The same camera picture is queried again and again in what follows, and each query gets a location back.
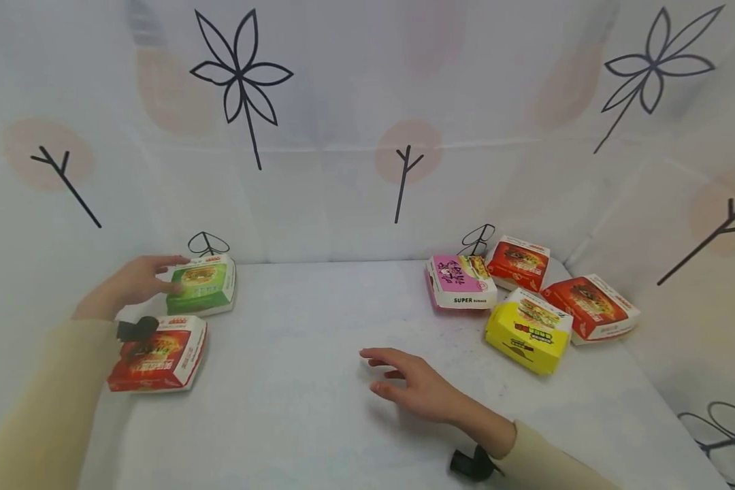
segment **beige sleeve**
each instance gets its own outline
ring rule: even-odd
[[[111,321],[68,321],[49,332],[41,365],[0,427],[0,490],[77,488],[119,352]]]
[[[612,490],[610,483],[588,466],[547,442],[536,430],[515,421],[517,440],[511,453],[492,459],[501,471],[528,489]]]

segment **burger box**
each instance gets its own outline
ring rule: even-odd
[[[640,310],[596,274],[552,284],[542,296],[574,317],[575,345],[615,340],[634,330],[640,319]]]
[[[532,293],[542,290],[549,248],[504,235],[487,256],[487,271],[499,288],[513,291],[521,287]]]
[[[198,316],[158,316],[149,338],[125,342],[120,361],[106,378],[111,391],[188,391],[207,340],[207,322]]]
[[[498,289],[482,257],[433,256],[426,269],[435,309],[490,310],[498,303]]]
[[[192,259],[175,269],[171,281],[182,284],[182,292],[166,296],[166,314],[207,316],[234,308],[237,270],[226,254]]]
[[[529,370],[549,375],[557,369],[570,334],[572,315],[517,288],[493,310],[485,340]]]

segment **black clip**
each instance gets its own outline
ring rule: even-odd
[[[493,474],[493,470],[497,470],[498,473],[503,474],[493,464],[485,448],[480,445],[477,445],[476,449],[474,449],[474,458],[469,458],[467,455],[455,451],[449,463],[449,469],[454,471],[454,473],[464,475],[472,481],[487,480]]]
[[[118,324],[118,339],[120,342],[137,342],[149,340],[158,329],[158,320],[154,316],[142,316],[136,324],[121,321]]]

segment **pink burger box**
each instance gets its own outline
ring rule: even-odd
[[[478,256],[433,256],[427,264],[428,285],[440,310],[492,310],[498,289]]]

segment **table surface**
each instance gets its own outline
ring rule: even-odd
[[[474,443],[368,390],[359,349],[392,346],[621,488],[727,489],[621,344],[570,346],[540,378],[486,344],[486,320],[436,314],[422,261],[238,266],[191,392],[101,398],[82,488],[513,488],[451,474]]]

